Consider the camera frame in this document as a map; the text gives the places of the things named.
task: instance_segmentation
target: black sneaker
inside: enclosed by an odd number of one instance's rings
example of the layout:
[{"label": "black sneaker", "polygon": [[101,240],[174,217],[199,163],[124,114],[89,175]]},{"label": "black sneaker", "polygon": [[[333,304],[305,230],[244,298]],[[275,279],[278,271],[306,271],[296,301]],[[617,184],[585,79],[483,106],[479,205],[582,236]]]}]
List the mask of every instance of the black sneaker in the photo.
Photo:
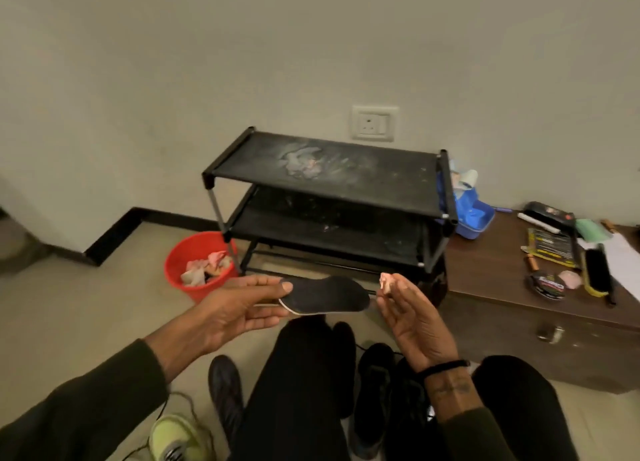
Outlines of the black sneaker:
[{"label": "black sneaker", "polygon": [[392,388],[385,459],[405,461],[431,457],[432,446],[424,441],[428,431],[429,399],[424,383],[416,378],[406,359],[400,360],[393,371]]},{"label": "black sneaker", "polygon": [[373,459],[380,450],[389,420],[394,366],[394,352],[383,343],[371,346],[358,363],[360,393],[349,425],[349,446],[359,458]]},{"label": "black sneaker", "polygon": [[356,338],[351,327],[343,322],[333,327],[333,351],[336,363],[336,393],[340,418],[353,413],[353,384],[356,376]]},{"label": "black sneaker", "polygon": [[218,355],[209,366],[209,393],[230,448],[242,421],[244,401],[240,374],[227,355]]}]

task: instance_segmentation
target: black pants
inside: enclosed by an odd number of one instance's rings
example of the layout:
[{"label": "black pants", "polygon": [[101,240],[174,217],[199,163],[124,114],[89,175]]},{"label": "black pants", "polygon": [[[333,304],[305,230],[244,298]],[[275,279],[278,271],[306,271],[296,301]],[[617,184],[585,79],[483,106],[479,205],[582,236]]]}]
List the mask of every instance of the black pants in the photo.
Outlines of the black pants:
[{"label": "black pants", "polygon": [[[350,459],[332,348],[321,318],[293,320],[282,329],[231,446],[233,461]],[[488,357],[473,379],[520,461],[577,459],[556,392],[536,369],[515,357]],[[424,441],[442,446],[439,432],[430,432],[438,438]]]}]

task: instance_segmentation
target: tattoo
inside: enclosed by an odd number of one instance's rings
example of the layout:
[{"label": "tattoo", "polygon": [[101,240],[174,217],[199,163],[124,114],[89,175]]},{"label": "tattoo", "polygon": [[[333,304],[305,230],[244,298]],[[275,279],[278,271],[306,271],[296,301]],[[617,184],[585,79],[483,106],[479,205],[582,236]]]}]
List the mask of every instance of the tattoo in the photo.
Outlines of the tattoo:
[{"label": "tattoo", "polygon": [[468,394],[472,391],[469,380],[457,378],[437,386],[429,391],[429,395],[436,398],[443,398],[451,394]]}]

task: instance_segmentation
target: electrical socket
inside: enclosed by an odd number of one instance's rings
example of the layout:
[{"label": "electrical socket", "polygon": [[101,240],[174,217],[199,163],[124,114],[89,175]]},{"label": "electrical socket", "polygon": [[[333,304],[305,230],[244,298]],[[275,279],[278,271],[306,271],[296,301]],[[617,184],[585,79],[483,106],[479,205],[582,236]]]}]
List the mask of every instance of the electrical socket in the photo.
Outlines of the electrical socket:
[{"label": "electrical socket", "polygon": [[397,136],[398,107],[354,105],[351,109],[351,138],[392,142]]}]

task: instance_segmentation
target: right hand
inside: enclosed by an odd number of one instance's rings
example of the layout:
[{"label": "right hand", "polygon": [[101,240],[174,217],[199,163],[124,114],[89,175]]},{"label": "right hand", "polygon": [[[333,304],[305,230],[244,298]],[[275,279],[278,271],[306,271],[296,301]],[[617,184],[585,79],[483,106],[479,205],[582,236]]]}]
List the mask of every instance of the right hand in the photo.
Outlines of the right hand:
[{"label": "right hand", "polygon": [[458,348],[438,310],[420,289],[393,274],[390,297],[378,291],[376,302],[415,372],[458,359]]}]

